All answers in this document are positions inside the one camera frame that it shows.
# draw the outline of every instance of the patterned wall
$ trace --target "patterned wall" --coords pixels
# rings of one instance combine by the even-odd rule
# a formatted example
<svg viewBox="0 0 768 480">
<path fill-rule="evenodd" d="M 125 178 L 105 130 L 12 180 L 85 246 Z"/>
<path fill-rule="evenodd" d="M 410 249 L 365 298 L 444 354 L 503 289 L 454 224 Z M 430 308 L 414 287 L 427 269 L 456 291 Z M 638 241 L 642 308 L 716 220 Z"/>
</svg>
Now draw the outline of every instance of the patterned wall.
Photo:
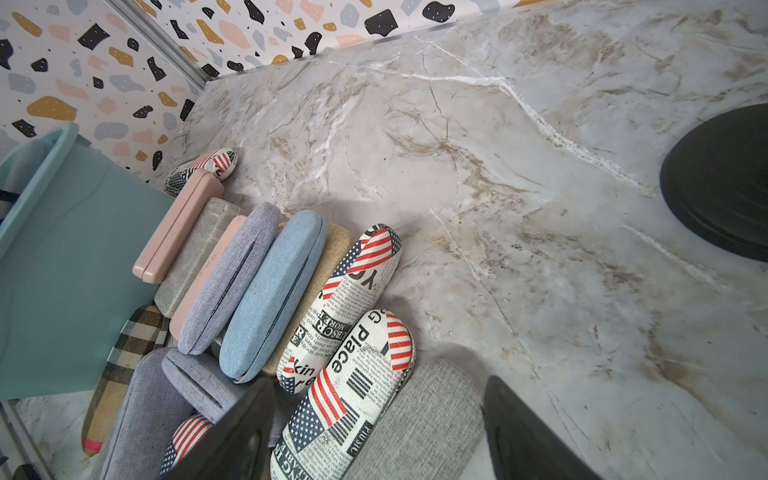
<svg viewBox="0 0 768 480">
<path fill-rule="evenodd" d="M 3 0 L 0 66 L 0 160 L 72 120 L 148 179 L 199 95 L 101 0 Z"/>
<path fill-rule="evenodd" d="M 135 1 L 217 77 L 542 0 Z"/>
</svg>

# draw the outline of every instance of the fabric-covered eyeglass case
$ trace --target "fabric-covered eyeglass case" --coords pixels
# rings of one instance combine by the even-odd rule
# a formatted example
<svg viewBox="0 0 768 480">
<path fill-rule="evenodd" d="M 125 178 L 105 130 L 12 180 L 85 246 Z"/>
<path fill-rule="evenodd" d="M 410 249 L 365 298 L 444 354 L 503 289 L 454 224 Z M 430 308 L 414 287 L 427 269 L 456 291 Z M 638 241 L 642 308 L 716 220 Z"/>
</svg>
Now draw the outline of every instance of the fabric-covered eyeglass case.
<svg viewBox="0 0 768 480">
<path fill-rule="evenodd" d="M 134 275 L 146 283 L 162 282 L 208 199 L 223 194 L 224 186 L 211 173 L 195 171 L 136 259 Z"/>
<path fill-rule="evenodd" d="M 243 295 L 224 336 L 221 370 L 249 382 L 283 336 L 315 271 L 327 236 L 325 220 L 303 210 L 286 224 Z"/>
</svg>

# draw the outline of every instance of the barcode print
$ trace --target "barcode print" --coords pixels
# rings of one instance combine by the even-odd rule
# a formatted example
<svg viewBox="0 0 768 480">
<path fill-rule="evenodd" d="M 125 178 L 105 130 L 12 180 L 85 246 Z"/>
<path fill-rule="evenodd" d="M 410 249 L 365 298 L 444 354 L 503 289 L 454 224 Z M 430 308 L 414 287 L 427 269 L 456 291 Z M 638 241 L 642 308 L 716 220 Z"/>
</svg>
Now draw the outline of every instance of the barcode print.
<svg viewBox="0 0 768 480">
<path fill-rule="evenodd" d="M 351 376 L 349 376 L 346 384 L 352 389 L 354 393 L 357 394 L 358 397 L 365 399 L 365 397 L 368 395 L 368 391 L 373 385 L 373 381 L 369 379 L 365 373 L 360 372 L 360 370 L 355 367 L 355 371 L 352 372 Z"/>
<path fill-rule="evenodd" d="M 355 427 L 357 419 L 360 418 L 358 412 L 355 412 L 346 400 L 342 399 L 344 406 L 346 407 L 346 414 L 329 429 L 331 435 L 336 440 L 336 443 L 343 445 L 346 441 L 346 437 L 349 436 L 349 432 Z"/>
</svg>

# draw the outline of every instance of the teal plastic container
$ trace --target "teal plastic container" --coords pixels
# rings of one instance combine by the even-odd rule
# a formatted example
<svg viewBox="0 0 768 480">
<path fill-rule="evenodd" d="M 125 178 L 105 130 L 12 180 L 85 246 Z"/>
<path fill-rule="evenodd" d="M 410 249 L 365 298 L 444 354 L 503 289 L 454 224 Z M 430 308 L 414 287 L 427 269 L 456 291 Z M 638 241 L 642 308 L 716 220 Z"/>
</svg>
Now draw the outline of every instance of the teal plastic container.
<svg viewBox="0 0 768 480">
<path fill-rule="evenodd" d="M 131 268 L 172 203 L 74 123 L 41 140 L 52 149 L 0 223 L 0 399 L 95 388 L 126 320 L 152 303 L 158 285 Z"/>
</svg>

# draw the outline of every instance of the white marble vein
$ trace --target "white marble vein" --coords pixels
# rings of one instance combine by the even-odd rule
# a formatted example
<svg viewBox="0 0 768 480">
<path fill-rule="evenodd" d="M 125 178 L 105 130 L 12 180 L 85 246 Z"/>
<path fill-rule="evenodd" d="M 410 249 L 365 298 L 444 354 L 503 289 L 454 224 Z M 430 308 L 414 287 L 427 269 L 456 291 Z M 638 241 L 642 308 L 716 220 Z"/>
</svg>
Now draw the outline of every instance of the white marble vein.
<svg viewBox="0 0 768 480">
<path fill-rule="evenodd" d="M 80 446 L 80 432 L 93 392 L 19 400 L 16 411 L 57 480 L 88 478 L 95 465 Z"/>
<path fill-rule="evenodd" d="M 768 100 L 767 52 L 762 0 L 502 12 L 212 82 L 152 183 L 232 145 L 228 200 L 390 224 L 380 304 L 419 358 L 500 375 L 605 478 L 765 478 L 768 266 L 688 232 L 657 179 Z M 483 445 L 465 477 L 489 475 Z"/>
</svg>

